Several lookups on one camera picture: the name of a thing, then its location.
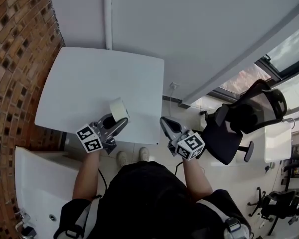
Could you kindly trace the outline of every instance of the sleeve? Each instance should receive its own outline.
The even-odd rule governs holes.
[[[212,203],[224,214],[229,217],[234,217],[239,220],[240,223],[245,224],[251,232],[251,227],[247,220],[244,218],[235,202],[226,190],[216,190],[210,196],[204,197],[204,200]]]
[[[73,199],[69,203],[65,204],[61,210],[59,228],[55,232],[53,238],[57,239],[62,232],[75,225],[77,219],[90,203],[91,201],[86,199]]]

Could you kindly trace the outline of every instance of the foot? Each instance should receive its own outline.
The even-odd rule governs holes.
[[[118,164],[119,168],[122,168],[125,165],[128,165],[128,156],[126,155],[125,152],[119,151],[118,154],[116,155],[116,162]]]
[[[147,148],[142,147],[139,151],[139,161],[149,161],[150,160],[150,152]]]

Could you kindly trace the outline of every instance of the black buckle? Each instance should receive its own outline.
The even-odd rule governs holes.
[[[83,229],[79,225],[74,224],[65,231],[65,234],[73,239],[78,239],[80,235],[83,237]]]
[[[228,218],[225,221],[225,226],[230,233],[233,233],[241,228],[241,224],[236,218]]]

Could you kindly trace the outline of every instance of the table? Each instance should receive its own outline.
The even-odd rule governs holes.
[[[164,61],[132,53],[63,47],[51,68],[35,124],[75,133],[110,113],[121,97],[131,122],[117,141],[158,144]]]

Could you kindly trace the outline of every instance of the tile floor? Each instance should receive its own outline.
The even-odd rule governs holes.
[[[217,105],[221,105],[221,103],[217,104],[217,102],[214,102],[214,100],[211,101],[212,102],[208,103],[207,107],[204,107],[204,99],[202,99],[202,103],[199,104],[199,107],[190,107],[187,110],[179,108],[175,103],[171,103],[171,116],[182,119],[184,123],[192,129],[202,130],[202,122],[204,121],[204,118],[199,116],[199,112],[202,110],[202,108],[204,108],[204,110],[209,108],[209,112],[213,112],[217,109]],[[169,105],[170,103],[168,101],[163,101],[163,116],[168,116]],[[114,178],[118,171],[115,160],[116,153],[118,151],[124,151],[128,155],[129,162],[137,162],[138,151],[143,146],[149,149],[150,160],[154,160],[166,166],[171,172],[175,172],[176,165],[182,160],[180,157],[172,156],[167,148],[167,143],[168,140],[163,134],[162,130],[160,131],[159,145],[142,145],[128,142],[117,142],[118,146],[115,151],[113,151],[110,155],[107,155],[105,152],[103,152],[101,155],[100,170],[103,173],[107,184],[109,185],[110,181]],[[85,151],[79,140],[75,135],[72,134],[67,135],[65,150],[76,159],[82,159],[85,154]],[[271,224],[266,223],[262,229],[259,229],[263,219],[259,219],[257,214],[251,218],[248,217],[248,214],[253,211],[253,208],[248,207],[247,203],[257,201],[257,187],[261,187],[263,191],[268,193],[273,191],[274,187],[275,189],[279,189],[279,164],[265,174],[264,166],[260,164],[220,166],[218,164],[215,165],[215,162],[217,162],[217,160],[214,159],[207,151],[205,151],[199,159],[199,164],[204,170],[205,175],[213,189],[225,189],[230,193],[236,205],[252,226],[253,232],[255,233],[254,238],[259,235],[266,235],[271,227]],[[182,165],[178,168],[177,177],[183,183],[185,183]],[[102,194],[104,190],[104,183],[101,177],[99,177],[99,193]]]

